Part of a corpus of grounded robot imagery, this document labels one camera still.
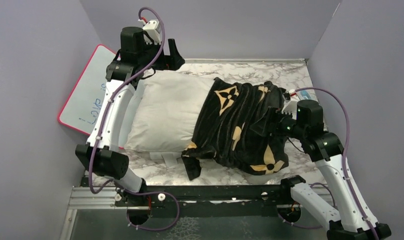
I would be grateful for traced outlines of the white pillow insert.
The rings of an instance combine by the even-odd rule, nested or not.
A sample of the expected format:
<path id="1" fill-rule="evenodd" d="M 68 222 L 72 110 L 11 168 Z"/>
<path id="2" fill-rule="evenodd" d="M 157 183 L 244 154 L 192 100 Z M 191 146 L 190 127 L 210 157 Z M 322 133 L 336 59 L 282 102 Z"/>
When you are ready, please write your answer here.
<path id="1" fill-rule="evenodd" d="M 142 98 L 124 146 L 126 153 L 178 164 L 214 80 L 176 71 L 159 71 L 141 80 Z"/>

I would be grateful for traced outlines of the black floral pillowcase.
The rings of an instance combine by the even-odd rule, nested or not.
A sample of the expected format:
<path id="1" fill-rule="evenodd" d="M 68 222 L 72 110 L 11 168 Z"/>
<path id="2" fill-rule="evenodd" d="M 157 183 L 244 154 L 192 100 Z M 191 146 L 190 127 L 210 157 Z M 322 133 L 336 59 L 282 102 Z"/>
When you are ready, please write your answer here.
<path id="1" fill-rule="evenodd" d="M 189 180 L 201 174 L 201 159 L 247 174 L 273 174 L 289 166 L 284 136 L 260 136 L 250 126 L 269 107 L 284 106 L 285 89 L 263 84 L 227 83 L 216 77 L 199 113 L 191 142 L 182 151 Z"/>

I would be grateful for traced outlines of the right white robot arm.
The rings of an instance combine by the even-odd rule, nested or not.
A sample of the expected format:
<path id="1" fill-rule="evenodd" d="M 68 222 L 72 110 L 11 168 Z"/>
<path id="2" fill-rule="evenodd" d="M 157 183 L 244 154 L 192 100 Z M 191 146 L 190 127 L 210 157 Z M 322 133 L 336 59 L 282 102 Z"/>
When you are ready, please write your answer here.
<path id="1" fill-rule="evenodd" d="M 317 101 L 298 101 L 296 118 L 269 107 L 250 128 L 263 137 L 285 136 L 300 141 L 326 180 L 337 206 L 326 202 L 299 176 L 283 179 L 278 196 L 286 204 L 295 200 L 306 208 L 325 229 L 329 240 L 384 240 L 391 236 L 389 225 L 380 223 L 372 214 L 354 182 L 340 139 L 324 130 L 323 108 Z"/>

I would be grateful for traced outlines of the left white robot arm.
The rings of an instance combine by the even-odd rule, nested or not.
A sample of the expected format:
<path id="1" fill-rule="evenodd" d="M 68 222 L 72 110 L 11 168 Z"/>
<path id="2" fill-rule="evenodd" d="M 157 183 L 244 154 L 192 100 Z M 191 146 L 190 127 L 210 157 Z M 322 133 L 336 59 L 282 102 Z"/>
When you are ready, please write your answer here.
<path id="1" fill-rule="evenodd" d="M 143 178 L 129 168 L 129 158 L 119 152 L 119 135 L 128 104 L 138 82 L 148 69 L 176 71 L 185 60 L 177 51 L 174 39 L 166 39 L 164 26 L 129 26 L 120 34 L 121 47 L 106 68 L 103 103 L 92 133 L 85 144 L 76 146 L 75 155 L 89 173 L 89 186 L 94 194 L 92 175 L 106 177 L 128 192 L 134 205 L 146 201 Z"/>

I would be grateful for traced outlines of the blue packaged small item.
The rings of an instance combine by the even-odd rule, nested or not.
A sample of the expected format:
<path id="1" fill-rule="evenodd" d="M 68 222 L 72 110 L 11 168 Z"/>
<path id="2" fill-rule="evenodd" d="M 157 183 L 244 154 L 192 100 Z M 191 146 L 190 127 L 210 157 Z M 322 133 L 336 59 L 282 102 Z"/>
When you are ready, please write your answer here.
<path id="1" fill-rule="evenodd" d="M 314 100 L 309 92 L 309 89 L 298 89 L 296 94 L 298 95 L 300 100 Z"/>

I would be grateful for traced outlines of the pink framed whiteboard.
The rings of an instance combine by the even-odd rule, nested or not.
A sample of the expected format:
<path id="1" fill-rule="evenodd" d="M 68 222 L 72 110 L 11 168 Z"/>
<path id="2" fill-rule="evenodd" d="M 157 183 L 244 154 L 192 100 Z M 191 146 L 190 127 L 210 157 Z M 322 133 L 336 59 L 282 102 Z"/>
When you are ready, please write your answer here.
<path id="1" fill-rule="evenodd" d="M 58 114 L 60 124 L 85 135 L 91 134 L 105 95 L 106 67 L 115 55 L 102 44 L 96 46 Z"/>

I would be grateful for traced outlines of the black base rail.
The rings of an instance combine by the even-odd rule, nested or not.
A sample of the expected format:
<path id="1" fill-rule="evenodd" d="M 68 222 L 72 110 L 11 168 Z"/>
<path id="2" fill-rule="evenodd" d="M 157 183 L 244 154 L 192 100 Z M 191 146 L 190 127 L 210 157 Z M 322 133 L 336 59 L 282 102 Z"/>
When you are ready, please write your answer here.
<path id="1" fill-rule="evenodd" d="M 301 206 L 287 180 L 266 185 L 152 185 L 138 196 L 113 187 L 114 208 L 138 218 L 283 217 L 297 221 Z"/>

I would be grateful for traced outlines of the aluminium frame rail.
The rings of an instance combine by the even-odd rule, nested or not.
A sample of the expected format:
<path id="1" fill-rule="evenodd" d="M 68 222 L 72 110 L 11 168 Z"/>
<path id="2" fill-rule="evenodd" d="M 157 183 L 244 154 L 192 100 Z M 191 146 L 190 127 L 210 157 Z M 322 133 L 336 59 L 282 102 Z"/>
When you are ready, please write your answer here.
<path id="1" fill-rule="evenodd" d="M 106 187 L 98 194 L 92 194 L 88 187 L 72 188 L 60 239 L 71 238 L 78 210 L 148 211 L 150 209 L 148 206 L 116 206 L 115 195 L 114 187 Z"/>

